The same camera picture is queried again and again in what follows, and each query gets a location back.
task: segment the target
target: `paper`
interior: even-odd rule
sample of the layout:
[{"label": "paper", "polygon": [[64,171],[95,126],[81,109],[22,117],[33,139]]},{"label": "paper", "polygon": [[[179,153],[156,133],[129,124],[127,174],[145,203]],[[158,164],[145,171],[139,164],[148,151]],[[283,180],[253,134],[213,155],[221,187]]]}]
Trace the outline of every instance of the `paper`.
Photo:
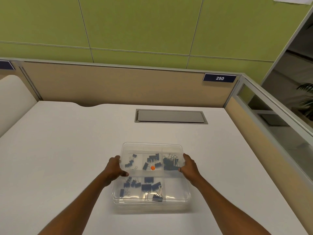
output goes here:
[{"label": "paper", "polygon": [[306,4],[310,5],[313,0],[274,0],[279,2],[289,2],[289,3],[297,3],[297,4]]}]

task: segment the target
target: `desk surface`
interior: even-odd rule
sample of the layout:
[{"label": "desk surface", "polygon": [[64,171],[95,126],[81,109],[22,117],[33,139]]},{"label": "desk surface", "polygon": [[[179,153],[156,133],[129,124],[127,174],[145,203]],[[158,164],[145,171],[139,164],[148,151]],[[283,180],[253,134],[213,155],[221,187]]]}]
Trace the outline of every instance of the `desk surface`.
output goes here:
[{"label": "desk surface", "polygon": [[[135,109],[202,110],[208,125],[135,123]],[[272,235],[307,234],[223,108],[38,102],[0,138],[0,233],[37,234],[124,142],[182,145],[222,195]],[[119,215],[106,187],[84,234],[221,234],[201,194],[192,210]]]}]

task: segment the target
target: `forearm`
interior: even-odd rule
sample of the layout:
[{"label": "forearm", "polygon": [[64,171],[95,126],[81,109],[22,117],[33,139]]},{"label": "forearm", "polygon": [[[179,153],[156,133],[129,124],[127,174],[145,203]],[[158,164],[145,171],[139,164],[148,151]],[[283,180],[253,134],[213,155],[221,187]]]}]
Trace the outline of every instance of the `forearm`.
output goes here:
[{"label": "forearm", "polygon": [[84,191],[55,217],[39,235],[81,235],[105,185],[105,175],[97,176]]},{"label": "forearm", "polygon": [[199,178],[194,186],[204,197],[223,235],[270,235],[258,222],[229,202],[204,178]]}]

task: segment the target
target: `clear plastic organizer box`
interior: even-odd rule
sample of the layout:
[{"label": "clear plastic organizer box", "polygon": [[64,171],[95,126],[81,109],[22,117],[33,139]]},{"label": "clear plastic organizer box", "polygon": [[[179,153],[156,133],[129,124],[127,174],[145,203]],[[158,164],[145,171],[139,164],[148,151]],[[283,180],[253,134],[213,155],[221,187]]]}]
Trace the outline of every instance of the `clear plastic organizer box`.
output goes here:
[{"label": "clear plastic organizer box", "polygon": [[179,167],[185,165],[180,145],[126,142],[120,167],[129,177],[113,186],[113,201],[123,209],[182,210],[190,203],[188,181]]}]

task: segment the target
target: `beige partition panel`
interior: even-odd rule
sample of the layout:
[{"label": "beige partition panel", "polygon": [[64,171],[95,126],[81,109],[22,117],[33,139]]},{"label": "beige partition panel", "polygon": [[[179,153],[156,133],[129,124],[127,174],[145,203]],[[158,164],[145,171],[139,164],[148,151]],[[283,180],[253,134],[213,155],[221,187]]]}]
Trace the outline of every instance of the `beige partition panel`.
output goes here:
[{"label": "beige partition panel", "polygon": [[233,97],[225,110],[309,234],[313,234],[313,191]]},{"label": "beige partition panel", "polygon": [[223,107],[234,84],[202,82],[204,73],[24,62],[45,101]]},{"label": "beige partition panel", "polygon": [[0,79],[6,77],[8,75],[16,75],[16,76],[18,76],[23,81],[23,83],[25,84],[27,89],[30,91],[30,93],[32,93],[33,97],[37,101],[39,101],[38,96],[36,95],[35,91],[31,87],[31,85],[29,84],[29,82],[26,79],[26,77],[24,76],[23,72],[20,70],[19,66],[16,63],[14,63],[14,62],[11,62],[11,64],[13,65],[15,70],[2,70],[2,69],[0,69]]}]

